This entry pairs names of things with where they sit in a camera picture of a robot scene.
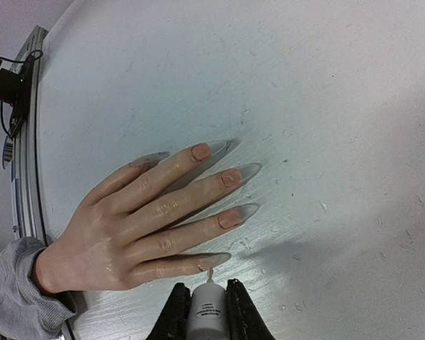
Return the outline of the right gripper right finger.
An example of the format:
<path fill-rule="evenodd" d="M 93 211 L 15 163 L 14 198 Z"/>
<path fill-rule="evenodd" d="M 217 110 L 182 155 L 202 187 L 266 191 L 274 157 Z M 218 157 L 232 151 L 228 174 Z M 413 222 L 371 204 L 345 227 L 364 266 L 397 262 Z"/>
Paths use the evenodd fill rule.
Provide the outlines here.
<path fill-rule="evenodd" d="M 227 314 L 232 340 L 275 340 L 244 284 L 236 278 L 227 282 Z"/>

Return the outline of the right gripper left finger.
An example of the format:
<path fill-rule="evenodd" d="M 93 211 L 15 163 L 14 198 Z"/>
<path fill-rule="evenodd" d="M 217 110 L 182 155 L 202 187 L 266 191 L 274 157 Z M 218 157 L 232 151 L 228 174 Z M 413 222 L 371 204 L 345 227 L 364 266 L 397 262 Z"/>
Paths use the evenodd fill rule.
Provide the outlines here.
<path fill-rule="evenodd" d="M 185 340 L 190 308 L 191 291 L 183 283 L 177 283 L 147 340 Z"/>

